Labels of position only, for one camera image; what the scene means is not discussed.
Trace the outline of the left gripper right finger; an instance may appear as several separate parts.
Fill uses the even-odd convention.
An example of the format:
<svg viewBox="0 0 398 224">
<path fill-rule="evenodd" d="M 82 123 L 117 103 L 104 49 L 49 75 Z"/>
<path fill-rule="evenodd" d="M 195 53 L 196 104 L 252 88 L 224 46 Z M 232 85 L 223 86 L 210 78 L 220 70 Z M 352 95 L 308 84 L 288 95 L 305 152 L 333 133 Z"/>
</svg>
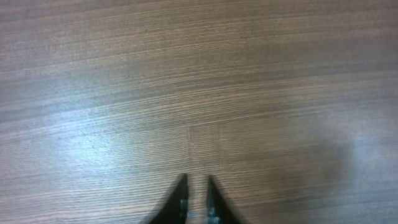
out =
<svg viewBox="0 0 398 224">
<path fill-rule="evenodd" d="M 206 224 L 242 224 L 242 221 L 234 214 L 221 190 L 217 187 L 215 178 L 208 177 L 208 189 L 206 195 Z"/>
</svg>

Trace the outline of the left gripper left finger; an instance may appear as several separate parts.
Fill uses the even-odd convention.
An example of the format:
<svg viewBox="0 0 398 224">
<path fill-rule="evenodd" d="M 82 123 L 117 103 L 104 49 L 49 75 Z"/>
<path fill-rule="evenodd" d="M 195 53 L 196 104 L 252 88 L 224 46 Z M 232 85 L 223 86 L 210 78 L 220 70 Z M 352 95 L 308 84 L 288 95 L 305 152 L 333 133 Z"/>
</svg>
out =
<svg viewBox="0 0 398 224">
<path fill-rule="evenodd" d="M 149 224 L 185 224 L 188 217 L 188 175 L 182 174 L 171 186 L 160 210 Z"/>
</svg>

